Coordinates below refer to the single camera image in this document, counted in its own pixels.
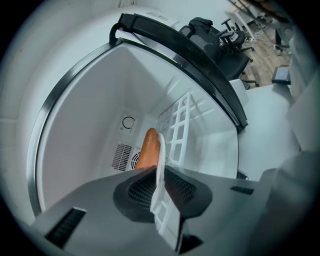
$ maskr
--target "gray surface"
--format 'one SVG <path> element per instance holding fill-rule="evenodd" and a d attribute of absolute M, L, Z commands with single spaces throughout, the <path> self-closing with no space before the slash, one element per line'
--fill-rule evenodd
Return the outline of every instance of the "gray surface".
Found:
<path fill-rule="evenodd" d="M 180 172 L 208 185 L 213 199 L 204 214 L 186 221 L 188 231 L 216 252 L 229 250 L 230 243 L 245 245 L 252 228 L 257 223 L 269 194 L 273 171 L 267 171 L 261 182 L 222 178 L 186 169 Z M 91 181 L 67 195 L 48 211 L 41 214 L 33 224 L 42 235 L 71 209 L 78 207 L 87 211 L 72 234 L 65 250 L 75 255 L 173 255 L 174 252 L 159 236 L 153 223 L 133 222 L 115 207 L 113 192 L 124 180 L 138 174 L 128 171 Z M 230 190 L 233 185 L 253 188 L 252 195 Z M 200 246 L 188 253 L 199 253 Z"/>
<path fill-rule="evenodd" d="M 138 173 L 127 171 L 77 188 L 41 214 L 33 227 L 46 235 L 72 207 L 78 207 L 87 213 L 64 248 L 69 253 L 79 256 L 174 254 L 153 223 L 133 222 L 114 205 L 116 186 Z"/>
<path fill-rule="evenodd" d="M 72 254 L 67 253 L 57 246 L 53 245 L 47 239 L 39 234 L 39 232 L 30 227 L 28 224 L 23 221 L 17 221 L 17 224 L 22 229 L 24 234 L 29 238 L 29 240 L 43 253 L 47 256 L 72 256 Z"/>

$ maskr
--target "wooden floor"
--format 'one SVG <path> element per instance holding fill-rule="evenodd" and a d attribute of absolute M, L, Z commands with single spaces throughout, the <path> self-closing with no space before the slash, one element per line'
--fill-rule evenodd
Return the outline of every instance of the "wooden floor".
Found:
<path fill-rule="evenodd" d="M 256 24 L 250 25 L 253 33 L 258 32 L 260 29 Z M 267 28 L 264 30 L 269 36 L 271 41 L 265 34 L 260 35 L 250 45 L 254 48 L 254 51 L 247 50 L 243 53 L 253 59 L 253 62 L 249 62 L 245 68 L 245 74 L 241 76 L 242 79 L 256 80 L 260 86 L 271 85 L 271 78 L 274 70 L 278 66 L 288 66 L 290 63 L 290 54 L 288 50 L 284 50 L 282 55 L 276 55 L 274 50 L 275 31 L 273 28 Z M 250 84 L 251 88 L 255 87 L 254 83 Z"/>

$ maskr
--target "refrigerator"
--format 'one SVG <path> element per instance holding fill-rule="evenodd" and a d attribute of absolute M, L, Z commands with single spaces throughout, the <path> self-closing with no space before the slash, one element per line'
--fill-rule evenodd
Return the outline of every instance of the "refrigerator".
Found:
<path fill-rule="evenodd" d="M 129 36 L 116 37 L 118 31 Z M 110 235 L 115 229 L 130 230 L 124 231 L 121 242 L 116 235 L 110 239 L 115 248 L 141 235 L 161 243 L 164 249 L 159 253 L 186 252 L 182 245 L 195 243 L 196 247 L 210 236 L 202 231 L 198 236 L 188 235 L 185 221 L 180 220 L 204 213 L 211 205 L 213 186 L 223 186 L 226 198 L 233 198 L 229 185 L 235 184 L 238 174 L 238 134 L 247 125 L 235 90 L 197 45 L 163 23 L 122 14 L 109 33 L 109 43 L 61 78 L 35 121 L 27 157 L 28 192 L 37 216 L 33 226 L 50 240 L 61 228 L 58 224 L 70 222 L 70 216 L 79 221 L 88 218 L 105 201 L 110 210 L 102 210 L 109 216 L 105 217 L 107 225 L 114 224 Z M 160 208 L 157 214 L 150 213 L 158 170 L 134 170 L 149 128 L 164 139 L 161 157 L 169 188 L 159 192 L 165 208 L 161 218 Z M 143 184 L 146 191 L 136 187 L 130 192 L 142 178 L 150 179 L 146 184 L 151 187 Z M 249 190 L 256 185 L 236 181 L 241 182 L 247 182 Z M 145 197 L 135 203 L 141 206 L 145 200 L 149 208 L 139 208 L 132 203 L 133 197 Z M 177 205 L 177 198 L 183 205 Z M 94 215 L 88 220 L 97 221 Z M 197 233 L 206 222 L 195 220 L 188 225 Z M 92 227 L 97 228 L 97 223 L 82 229 Z M 161 242 L 157 230 L 164 238 Z M 69 251 L 86 255 L 89 250 L 84 253 L 83 246 L 75 247 L 78 238 L 73 236 L 75 243 Z"/>

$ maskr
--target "white wall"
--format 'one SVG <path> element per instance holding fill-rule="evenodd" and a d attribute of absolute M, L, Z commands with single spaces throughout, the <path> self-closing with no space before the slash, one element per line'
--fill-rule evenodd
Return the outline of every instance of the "white wall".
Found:
<path fill-rule="evenodd" d="M 201 17 L 212 20 L 213 26 L 218 30 L 226 29 L 221 23 L 228 19 L 225 9 L 231 5 L 228 0 L 135 0 L 134 2 L 136 5 L 154 7 L 164 14 L 178 18 L 180 27 L 188 25 L 195 17 Z"/>
<path fill-rule="evenodd" d="M 42 209 L 97 178 L 104 138 L 124 105 L 124 60 L 121 50 L 98 58 L 72 80 L 55 104 L 37 162 Z"/>

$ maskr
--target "orange food item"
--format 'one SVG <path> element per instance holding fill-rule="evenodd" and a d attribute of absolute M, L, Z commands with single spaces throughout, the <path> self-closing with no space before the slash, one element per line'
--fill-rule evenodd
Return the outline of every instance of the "orange food item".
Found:
<path fill-rule="evenodd" d="M 158 165 L 160 142 L 155 128 L 150 128 L 144 137 L 139 159 L 135 170 Z"/>

